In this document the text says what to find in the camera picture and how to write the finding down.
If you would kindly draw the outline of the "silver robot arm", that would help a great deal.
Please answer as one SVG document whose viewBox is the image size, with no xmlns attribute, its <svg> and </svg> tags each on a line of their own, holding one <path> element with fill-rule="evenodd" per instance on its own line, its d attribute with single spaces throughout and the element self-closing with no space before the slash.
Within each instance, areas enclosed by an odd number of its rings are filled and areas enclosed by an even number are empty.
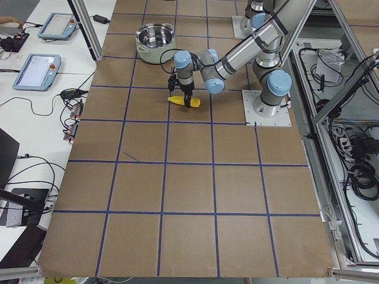
<svg viewBox="0 0 379 284">
<path fill-rule="evenodd" d="M 248 0 L 245 8 L 245 16 L 240 23 L 240 30 L 244 36 L 251 34 L 259 28 L 275 8 L 276 1 L 273 0 Z"/>
<path fill-rule="evenodd" d="M 172 96 L 169 101 L 187 108 L 198 107 L 200 101 L 192 96 L 194 72 L 201 73 L 210 94 L 217 94 L 224 90 L 228 78 L 253 61 L 253 71 L 262 86 L 261 94 L 253 102 L 253 110 L 265 118 L 275 116 L 292 85 L 290 75 L 279 67 L 281 39 L 298 27 L 313 5 L 313 1 L 264 1 L 262 13 L 252 18 L 250 34 L 223 57 L 218 57 L 214 49 L 176 52 L 176 74 L 169 79 L 169 89 L 179 86 L 184 94 Z"/>
</svg>

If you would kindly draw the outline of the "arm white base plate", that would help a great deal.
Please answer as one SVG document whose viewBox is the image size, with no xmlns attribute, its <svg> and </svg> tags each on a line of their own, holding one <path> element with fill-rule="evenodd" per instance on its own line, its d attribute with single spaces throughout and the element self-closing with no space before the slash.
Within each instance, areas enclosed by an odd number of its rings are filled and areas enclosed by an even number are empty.
<svg viewBox="0 0 379 284">
<path fill-rule="evenodd" d="M 233 34 L 236 39 L 243 39 L 253 31 L 251 20 L 245 16 L 232 16 Z"/>
<path fill-rule="evenodd" d="M 261 91 L 243 90 L 245 124 L 251 127 L 291 127 L 290 115 L 285 99 L 277 106 L 269 106 L 261 100 Z"/>
</svg>

